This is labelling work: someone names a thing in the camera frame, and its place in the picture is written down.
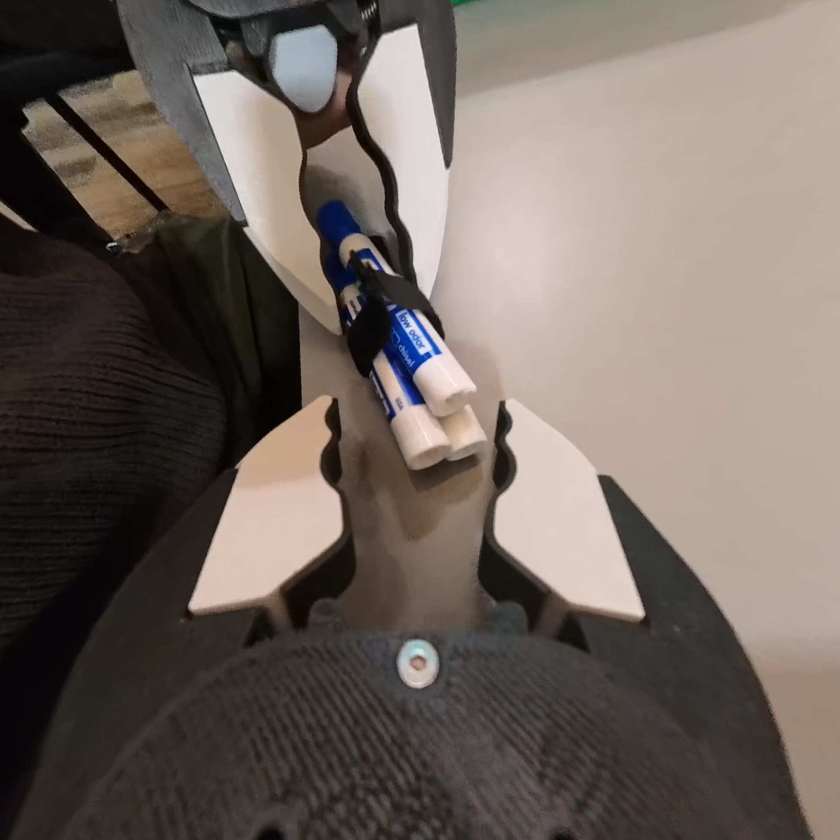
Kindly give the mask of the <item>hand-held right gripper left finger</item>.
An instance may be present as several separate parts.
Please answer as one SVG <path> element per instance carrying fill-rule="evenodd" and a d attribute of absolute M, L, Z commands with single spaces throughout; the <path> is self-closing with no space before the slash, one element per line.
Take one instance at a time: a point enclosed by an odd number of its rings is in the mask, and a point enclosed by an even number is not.
<path fill-rule="evenodd" d="M 240 460 L 190 614 L 258 608 L 275 627 L 302 628 L 316 602 L 350 587 L 356 556 L 341 437 L 339 403 L 322 395 Z"/>

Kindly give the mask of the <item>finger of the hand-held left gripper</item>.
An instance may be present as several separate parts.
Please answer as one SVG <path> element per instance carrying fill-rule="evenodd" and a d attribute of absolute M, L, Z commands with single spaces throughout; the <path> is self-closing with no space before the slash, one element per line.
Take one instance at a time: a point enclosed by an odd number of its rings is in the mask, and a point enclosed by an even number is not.
<path fill-rule="evenodd" d="M 381 177 L 396 266 L 429 298 L 444 243 L 449 166 L 419 24 L 385 31 L 367 46 L 353 81 L 353 128 Z"/>
<path fill-rule="evenodd" d="M 195 76 L 198 97 L 245 214 L 245 233 L 298 304 L 341 335 L 321 240 L 303 206 L 305 154 L 291 110 L 235 70 Z"/>

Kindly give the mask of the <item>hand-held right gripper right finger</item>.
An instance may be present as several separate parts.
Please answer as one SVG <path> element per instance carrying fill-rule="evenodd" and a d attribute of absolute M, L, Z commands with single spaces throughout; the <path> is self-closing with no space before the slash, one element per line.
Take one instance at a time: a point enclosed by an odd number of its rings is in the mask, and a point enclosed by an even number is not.
<path fill-rule="evenodd" d="M 499 404 L 495 446 L 483 590 L 546 637 L 572 616 L 642 625 L 643 599 L 590 460 L 512 399 Z"/>

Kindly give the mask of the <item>white desk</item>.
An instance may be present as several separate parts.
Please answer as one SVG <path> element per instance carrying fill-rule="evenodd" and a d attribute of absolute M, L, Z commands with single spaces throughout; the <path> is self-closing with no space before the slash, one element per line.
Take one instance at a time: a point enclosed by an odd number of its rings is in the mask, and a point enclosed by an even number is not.
<path fill-rule="evenodd" d="M 838 765 L 838 2 L 456 12 L 434 303 L 613 477 L 759 671 L 802 789 Z"/>

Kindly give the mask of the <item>person's left hand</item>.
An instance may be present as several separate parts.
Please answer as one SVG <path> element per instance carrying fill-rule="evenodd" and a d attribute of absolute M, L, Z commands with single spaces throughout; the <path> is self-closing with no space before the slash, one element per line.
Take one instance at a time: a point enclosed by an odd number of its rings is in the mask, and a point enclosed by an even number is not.
<path fill-rule="evenodd" d="M 321 145 L 351 125 L 346 103 L 349 88 L 339 84 L 349 80 L 347 77 L 337 80 L 331 99 L 322 110 L 296 113 L 297 132 L 304 151 Z"/>

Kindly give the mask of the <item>black office chair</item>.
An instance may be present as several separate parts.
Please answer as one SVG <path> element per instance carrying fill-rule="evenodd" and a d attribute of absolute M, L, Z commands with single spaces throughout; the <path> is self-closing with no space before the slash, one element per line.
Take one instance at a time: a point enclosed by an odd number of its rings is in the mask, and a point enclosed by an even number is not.
<path fill-rule="evenodd" d="M 1 99 L 1 200 L 35 231 L 79 245 L 105 249 L 113 236 L 101 228 L 27 141 L 23 108 Z"/>

